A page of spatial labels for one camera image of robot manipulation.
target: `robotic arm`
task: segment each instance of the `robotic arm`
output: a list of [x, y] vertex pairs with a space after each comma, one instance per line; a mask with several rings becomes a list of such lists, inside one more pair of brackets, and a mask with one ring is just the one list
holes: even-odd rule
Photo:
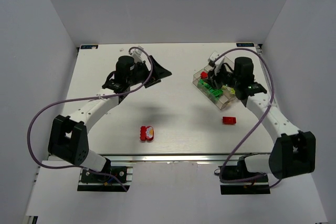
[[76, 166], [109, 173], [110, 160], [89, 149], [90, 129], [125, 99], [131, 86], [147, 81], [144, 86], [148, 88], [172, 74], [161, 67], [152, 56], [149, 56], [152, 70], [148, 70], [140, 56], [141, 51], [135, 50], [131, 56], [119, 57], [115, 71], [107, 76], [99, 90], [98, 99], [89, 101], [68, 116], [55, 117], [48, 145], [50, 154]]
[[[223, 85], [234, 88], [237, 98], [260, 119], [269, 106], [270, 96], [254, 81], [252, 60], [238, 57], [231, 69], [224, 60], [217, 63], [210, 57], [209, 65], [213, 68], [204, 81], [215, 89]], [[277, 179], [283, 179], [314, 171], [316, 139], [311, 132], [302, 132], [276, 106], [270, 108], [262, 122], [275, 145], [271, 154], [241, 157], [237, 164], [241, 178], [254, 173], [272, 173]]]

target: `red object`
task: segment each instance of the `red object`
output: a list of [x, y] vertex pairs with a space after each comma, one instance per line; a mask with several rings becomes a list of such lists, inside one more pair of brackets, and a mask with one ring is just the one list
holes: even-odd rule
[[152, 141], [154, 139], [154, 128], [152, 126], [141, 126], [140, 140], [142, 142]]
[[206, 72], [201, 73], [201, 79], [206, 79], [208, 78], [208, 74]]
[[230, 117], [230, 116], [224, 116], [223, 117], [223, 123], [224, 124], [229, 124], [229, 125], [234, 125], [237, 123], [236, 118]]

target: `black label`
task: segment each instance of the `black label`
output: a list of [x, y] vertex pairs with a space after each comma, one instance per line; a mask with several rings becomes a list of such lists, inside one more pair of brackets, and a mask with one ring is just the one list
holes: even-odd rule
[[254, 47], [254, 43], [236, 43], [237, 47]]
[[80, 49], [98, 49], [98, 45], [81, 45]]

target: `red toy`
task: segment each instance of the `red toy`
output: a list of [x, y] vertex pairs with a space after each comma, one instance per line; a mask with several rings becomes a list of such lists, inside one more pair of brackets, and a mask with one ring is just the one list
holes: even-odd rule
[[224, 124], [229, 124], [229, 125], [234, 125], [237, 123], [236, 118], [230, 117], [230, 116], [224, 116], [223, 117], [223, 123]]
[[206, 78], [208, 78], [208, 74], [206, 73], [206, 72], [202, 72], [201, 73], [201, 79], [206, 79]]
[[142, 142], [152, 141], [154, 139], [154, 128], [152, 126], [141, 126], [140, 140]]

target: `gray wall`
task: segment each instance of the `gray wall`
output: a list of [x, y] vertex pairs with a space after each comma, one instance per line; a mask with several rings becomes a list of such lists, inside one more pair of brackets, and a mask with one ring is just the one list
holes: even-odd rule
[[264, 42], [286, 0], [51, 0], [76, 45]]
[[[42, 106], [65, 96], [76, 49], [50, 0], [0, 0], [0, 19], [0, 222], [17, 224], [37, 170], [27, 150], [28, 124]], [[55, 113], [36, 123], [39, 159], [46, 156]]]
[[317, 138], [313, 178], [336, 223], [336, 0], [287, 0], [264, 45], [286, 116]]

